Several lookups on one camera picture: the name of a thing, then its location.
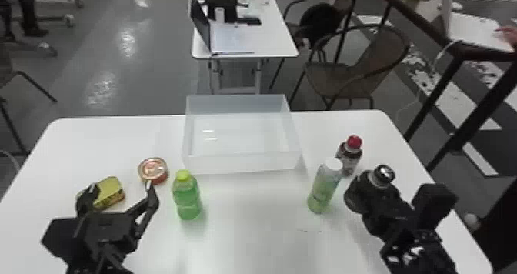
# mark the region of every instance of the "black backpack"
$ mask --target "black backpack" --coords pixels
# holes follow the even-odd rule
[[[299,25],[302,30],[295,37],[307,38],[312,48],[320,38],[335,33],[342,18],[342,12],[330,4],[313,5],[303,14]]]

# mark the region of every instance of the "white desk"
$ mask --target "white desk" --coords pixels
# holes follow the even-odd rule
[[[39,243],[51,219],[73,216],[78,190],[107,175],[127,193],[122,210],[145,196],[136,167],[161,156],[174,172],[185,117],[142,116],[59,119],[38,141],[0,203],[2,273],[65,272]],[[312,214],[306,197],[319,163],[350,134],[364,140],[358,172],[385,163],[410,201],[431,178],[389,118],[380,111],[296,112],[293,119],[309,177],[302,170],[246,175],[202,175],[205,212],[182,221],[172,200],[172,179],[158,185],[160,208],[138,250],[125,260],[135,274],[377,274],[382,242],[348,210],[339,185],[329,212]],[[489,261],[453,212],[438,227],[461,274],[489,274]]]
[[[194,28],[192,36],[192,57],[198,60],[208,60],[211,62],[209,67],[210,82],[212,83],[212,74],[215,75],[213,84],[214,93],[234,94],[234,93],[260,93],[260,84],[262,79],[262,60],[264,58],[289,58],[298,56],[298,49],[292,41],[291,35],[285,25],[282,13],[276,5],[275,0],[268,1],[268,5],[262,6],[260,13],[260,26],[247,26],[245,34],[252,40],[252,46],[249,47],[253,54],[241,55],[217,55],[212,56],[206,44],[202,41],[198,31]],[[256,59],[255,67],[255,86],[241,88],[221,88],[221,70],[220,61],[222,59],[239,61],[244,59]]]

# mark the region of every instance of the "black chair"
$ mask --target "black chair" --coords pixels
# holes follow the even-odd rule
[[[13,80],[14,77],[21,76],[29,83],[31,83],[34,87],[36,87],[39,91],[45,94],[52,102],[57,102],[57,100],[50,95],[43,87],[41,87],[31,76],[27,75],[27,73],[23,71],[15,71],[12,67],[11,57],[9,56],[8,50],[5,48],[4,43],[0,42],[0,88],[6,86],[10,81]],[[16,131],[14,124],[12,123],[11,118],[5,108],[5,103],[7,100],[0,96],[0,112],[2,112],[2,116],[11,131],[12,136],[15,138],[16,145],[20,149],[20,152],[13,152],[14,156],[27,156],[29,154],[29,150],[23,145],[22,139],[20,135]]]
[[[340,36],[343,31],[328,35],[316,42],[309,60],[304,69],[295,90],[289,99],[289,104],[296,96],[303,77],[320,95],[330,110],[337,99],[368,99],[370,108],[374,107],[372,93],[377,89],[387,74],[399,64],[408,54],[409,40],[398,29],[386,25],[358,25],[347,28],[345,32],[365,30],[365,34],[374,34],[366,50],[354,65],[334,62],[313,62],[314,54],[322,49],[329,40]]]
[[[293,5],[297,5],[297,4],[300,4],[303,2],[307,2],[307,1],[310,1],[310,0],[296,0],[296,1],[289,3],[287,5],[287,8],[285,8],[285,11],[284,11],[284,15],[283,15],[284,20],[287,19],[289,10],[291,9],[291,7]],[[332,7],[338,12],[335,23],[324,28],[323,30],[318,30],[316,33],[314,33],[315,28],[313,28],[313,27],[321,26],[321,23],[315,23],[313,25],[303,25],[302,20],[298,24],[291,23],[291,22],[285,22],[285,24],[287,25],[287,29],[289,30],[289,33],[291,34],[291,37],[292,37],[294,43],[296,44],[296,47],[297,48],[302,47],[303,39],[309,38],[309,41],[311,42],[310,48],[312,48],[318,39],[320,39],[321,37],[324,37],[328,34],[332,34],[333,32],[336,32],[338,30],[339,25],[341,24],[342,20],[349,13],[350,5],[351,5],[351,3],[349,0],[335,0],[334,4],[332,5]],[[318,57],[321,58],[322,60],[326,61],[327,55],[325,53],[325,50],[323,50],[323,48],[321,48],[321,50],[318,51]],[[279,64],[278,68],[276,69],[273,80],[271,81],[271,84],[269,85],[269,90],[273,89],[273,86],[276,83],[276,79],[279,76],[280,69],[284,65],[284,62],[285,62],[285,58],[280,60],[280,64]]]

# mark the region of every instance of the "canned food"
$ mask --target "canned food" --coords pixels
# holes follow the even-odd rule
[[[122,201],[125,197],[122,185],[116,176],[109,176],[96,184],[99,193],[97,199],[93,202],[93,208],[97,211],[107,209],[117,202]],[[83,192],[85,192],[85,189],[78,192],[75,199],[78,199]]]
[[[138,175],[144,181],[151,181],[153,185],[165,181],[168,178],[168,169],[165,160],[160,158],[148,158],[140,162]]]

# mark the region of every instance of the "green plastic bottle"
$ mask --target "green plastic bottle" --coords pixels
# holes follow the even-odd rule
[[[324,164],[319,166],[311,193],[307,198],[307,206],[312,212],[321,214],[329,207],[341,177],[342,163],[339,159],[328,158]]]
[[[172,196],[182,219],[194,219],[201,212],[198,181],[186,169],[176,173],[172,183]]]

